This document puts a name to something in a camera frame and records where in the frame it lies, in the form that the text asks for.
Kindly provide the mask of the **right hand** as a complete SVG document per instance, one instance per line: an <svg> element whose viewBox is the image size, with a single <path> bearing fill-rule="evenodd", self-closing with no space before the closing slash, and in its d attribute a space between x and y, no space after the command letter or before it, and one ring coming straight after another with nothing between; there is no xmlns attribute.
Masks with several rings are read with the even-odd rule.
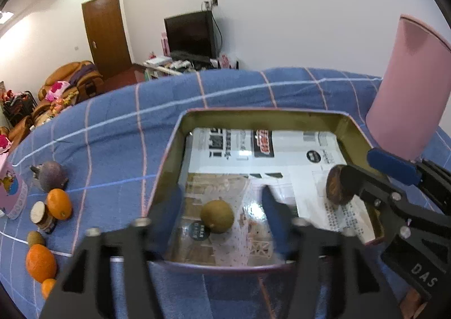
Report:
<svg viewBox="0 0 451 319"><path fill-rule="evenodd" d="M439 289L430 300L426 300L416 289L410 288L399 304L402 318L449 318L449 291Z"/></svg>

